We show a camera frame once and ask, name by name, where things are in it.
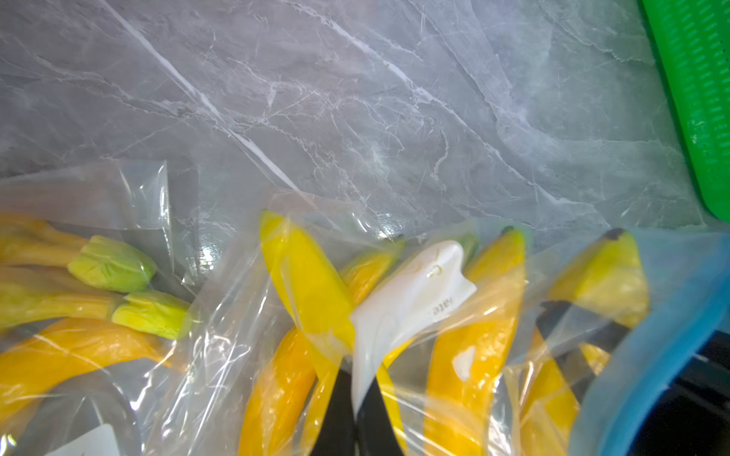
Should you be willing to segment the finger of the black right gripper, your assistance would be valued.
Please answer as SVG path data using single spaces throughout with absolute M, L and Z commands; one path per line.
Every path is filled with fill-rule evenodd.
M 631 332 L 618 321 L 566 300 L 545 301 L 536 329 L 579 404 Z

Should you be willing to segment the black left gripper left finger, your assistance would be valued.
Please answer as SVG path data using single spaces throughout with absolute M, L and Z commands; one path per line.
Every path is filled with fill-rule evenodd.
M 327 374 L 319 382 L 309 407 L 310 455 L 355 455 L 352 376 L 347 370 Z

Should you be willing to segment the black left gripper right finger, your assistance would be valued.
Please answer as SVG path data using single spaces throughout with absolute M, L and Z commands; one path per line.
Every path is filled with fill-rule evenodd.
M 357 413 L 357 448 L 363 456 L 404 456 L 376 380 Z

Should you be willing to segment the clear zip bag with bananas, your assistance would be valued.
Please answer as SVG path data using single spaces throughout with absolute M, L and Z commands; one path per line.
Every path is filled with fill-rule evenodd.
M 725 455 L 729 237 L 387 237 L 277 190 L 195 303 L 161 455 Z

